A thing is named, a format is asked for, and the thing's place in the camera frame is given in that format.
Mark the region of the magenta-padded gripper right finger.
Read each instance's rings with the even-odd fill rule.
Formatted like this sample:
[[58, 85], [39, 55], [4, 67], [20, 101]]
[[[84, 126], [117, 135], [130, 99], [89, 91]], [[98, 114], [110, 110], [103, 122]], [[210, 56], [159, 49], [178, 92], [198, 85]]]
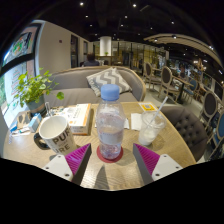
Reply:
[[168, 154], [158, 155], [139, 144], [133, 144], [133, 154], [145, 185], [182, 169]]

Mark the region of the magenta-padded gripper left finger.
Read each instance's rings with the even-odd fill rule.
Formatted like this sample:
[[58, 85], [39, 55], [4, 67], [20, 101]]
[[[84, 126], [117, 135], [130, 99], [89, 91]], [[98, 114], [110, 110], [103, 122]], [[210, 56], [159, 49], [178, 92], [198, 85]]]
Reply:
[[91, 153], [91, 144], [86, 144], [66, 156], [56, 155], [43, 170], [80, 185]]

